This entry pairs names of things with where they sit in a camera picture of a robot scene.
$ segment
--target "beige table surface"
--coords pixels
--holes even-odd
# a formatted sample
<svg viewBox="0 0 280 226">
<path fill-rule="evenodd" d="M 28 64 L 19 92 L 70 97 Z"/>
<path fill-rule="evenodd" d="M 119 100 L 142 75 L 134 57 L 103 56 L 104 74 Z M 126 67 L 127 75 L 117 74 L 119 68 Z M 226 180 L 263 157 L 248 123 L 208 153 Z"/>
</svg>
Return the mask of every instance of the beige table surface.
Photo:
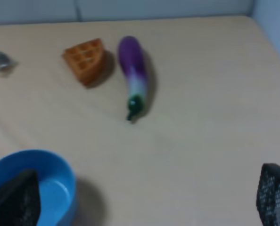
<svg viewBox="0 0 280 226">
<path fill-rule="evenodd" d="M 134 125 L 118 64 L 84 89 L 60 57 L 96 37 L 115 53 L 128 34 L 157 81 Z M 261 225 L 261 165 L 280 164 L 280 60 L 253 20 L 0 26 L 0 50 L 19 62 L 0 78 L 0 157 L 29 148 L 64 156 L 83 186 L 76 225 L 89 225 L 91 211 L 110 226 Z"/>
</svg>

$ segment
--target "black mesh object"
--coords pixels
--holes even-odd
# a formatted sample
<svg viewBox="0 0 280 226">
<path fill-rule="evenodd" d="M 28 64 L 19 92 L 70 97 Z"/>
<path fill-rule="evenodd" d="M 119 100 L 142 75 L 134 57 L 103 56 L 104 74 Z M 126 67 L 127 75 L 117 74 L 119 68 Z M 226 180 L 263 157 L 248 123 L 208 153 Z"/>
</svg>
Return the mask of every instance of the black mesh object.
<svg viewBox="0 0 280 226">
<path fill-rule="evenodd" d="M 36 226 L 40 213 L 35 170 L 24 170 L 0 186 L 0 226 Z"/>
<path fill-rule="evenodd" d="M 280 226 L 279 165 L 263 165 L 257 190 L 256 207 L 264 226 Z"/>
</svg>

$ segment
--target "purple eggplant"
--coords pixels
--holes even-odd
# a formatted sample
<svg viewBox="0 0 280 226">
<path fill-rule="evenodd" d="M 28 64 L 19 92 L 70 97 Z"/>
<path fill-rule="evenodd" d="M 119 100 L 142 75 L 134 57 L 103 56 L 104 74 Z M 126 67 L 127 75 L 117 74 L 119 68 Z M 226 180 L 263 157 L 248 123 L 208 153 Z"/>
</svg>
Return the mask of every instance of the purple eggplant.
<svg viewBox="0 0 280 226">
<path fill-rule="evenodd" d="M 118 48 L 118 58 L 128 84 L 127 120 L 131 121 L 144 110 L 148 92 L 148 76 L 143 52 L 135 37 L 122 38 Z"/>
</svg>

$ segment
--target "eggplant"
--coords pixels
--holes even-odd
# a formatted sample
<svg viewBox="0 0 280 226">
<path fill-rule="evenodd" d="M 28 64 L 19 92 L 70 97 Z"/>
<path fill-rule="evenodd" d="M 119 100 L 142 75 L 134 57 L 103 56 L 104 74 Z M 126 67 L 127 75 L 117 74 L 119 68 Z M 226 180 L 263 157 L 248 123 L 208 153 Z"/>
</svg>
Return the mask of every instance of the eggplant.
<svg viewBox="0 0 280 226">
<path fill-rule="evenodd" d="M 148 76 L 143 51 L 135 37 L 123 37 L 118 47 L 118 58 L 128 85 L 129 113 L 127 120 L 132 121 L 146 107 Z"/>
</svg>

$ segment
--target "blue bowl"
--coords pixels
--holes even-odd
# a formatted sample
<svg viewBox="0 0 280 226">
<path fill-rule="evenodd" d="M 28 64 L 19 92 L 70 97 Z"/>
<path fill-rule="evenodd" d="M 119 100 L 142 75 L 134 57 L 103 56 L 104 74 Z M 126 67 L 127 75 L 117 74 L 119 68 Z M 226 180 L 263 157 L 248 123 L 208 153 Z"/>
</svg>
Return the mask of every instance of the blue bowl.
<svg viewBox="0 0 280 226">
<path fill-rule="evenodd" d="M 39 178 L 41 215 L 37 226 L 69 226 L 77 209 L 76 178 L 68 163 L 55 153 L 25 150 L 0 159 L 0 185 L 25 169 Z"/>
</svg>

